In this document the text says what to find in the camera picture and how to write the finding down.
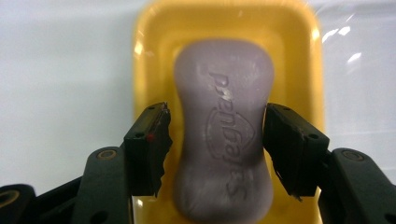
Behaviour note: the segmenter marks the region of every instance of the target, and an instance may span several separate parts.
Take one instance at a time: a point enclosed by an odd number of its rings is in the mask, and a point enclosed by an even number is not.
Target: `red dot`
[[[154,139],[155,139],[155,135],[152,134],[152,133],[149,133],[149,134],[147,135],[147,137],[146,137],[146,141],[148,141],[148,142],[153,142]]]

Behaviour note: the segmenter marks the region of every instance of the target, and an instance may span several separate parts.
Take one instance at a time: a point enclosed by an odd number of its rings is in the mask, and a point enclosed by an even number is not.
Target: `metal bolt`
[[[20,197],[20,192],[15,189],[9,189],[0,193],[0,208],[15,202]]]
[[[117,151],[113,149],[103,150],[98,155],[97,158],[101,161],[109,161],[117,156]]]
[[[354,151],[344,150],[343,155],[353,161],[364,161],[363,156]]]

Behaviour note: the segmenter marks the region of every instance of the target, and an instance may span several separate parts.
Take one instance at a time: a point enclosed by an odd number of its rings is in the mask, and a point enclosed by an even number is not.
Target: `white surface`
[[[83,174],[132,125],[142,1],[0,3],[0,186],[41,194]]]
[[[330,148],[368,154],[396,183],[396,2],[320,7]]]

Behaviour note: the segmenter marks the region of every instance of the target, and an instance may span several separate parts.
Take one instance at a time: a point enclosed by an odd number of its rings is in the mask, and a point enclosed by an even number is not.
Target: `yellow tray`
[[[160,0],[138,19],[134,37],[134,114],[167,101],[172,113],[168,153],[157,199],[134,197],[138,224],[191,223],[174,207],[172,189],[183,138],[183,118],[174,83],[177,55],[208,38],[243,39],[269,53],[275,67],[270,101],[287,105],[323,129],[323,88],[318,23],[297,0]],[[269,156],[267,164],[272,166]],[[274,202],[259,223],[319,223],[316,198],[291,198],[272,173]]]

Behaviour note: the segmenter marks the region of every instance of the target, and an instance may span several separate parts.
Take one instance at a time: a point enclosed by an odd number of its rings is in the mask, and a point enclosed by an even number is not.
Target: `soap bar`
[[[242,40],[195,42],[177,56],[184,141],[174,203],[198,223],[255,223],[273,190],[262,120],[274,79],[269,55]]]

